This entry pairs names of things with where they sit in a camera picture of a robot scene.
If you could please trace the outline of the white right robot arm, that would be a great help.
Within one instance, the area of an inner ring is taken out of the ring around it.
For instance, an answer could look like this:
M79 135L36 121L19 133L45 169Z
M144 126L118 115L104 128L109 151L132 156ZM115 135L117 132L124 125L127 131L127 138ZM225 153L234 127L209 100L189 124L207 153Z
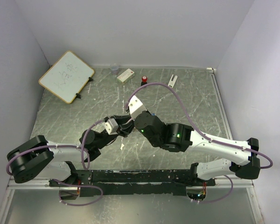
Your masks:
M255 180L259 176L260 160L256 155L259 142L255 138L247 141L233 141L213 135L206 138L191 126L165 124L147 111L135 118L134 126L153 147L174 153L191 149L218 156L218 160L193 165L194 171L189 173L189 182L193 185L228 174L248 180Z

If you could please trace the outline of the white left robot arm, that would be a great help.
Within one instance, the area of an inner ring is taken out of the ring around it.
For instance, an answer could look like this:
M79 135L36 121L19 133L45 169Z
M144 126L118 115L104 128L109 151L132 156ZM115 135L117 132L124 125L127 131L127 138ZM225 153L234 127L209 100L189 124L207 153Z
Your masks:
M112 144L117 137L127 137L133 130L130 115L113 115L97 121L103 124L101 132L85 130L78 145L54 143L37 135L7 154L7 173L16 183L34 178L58 179L66 186L77 183L74 162L81 162L88 169L90 162L101 155L100 150Z

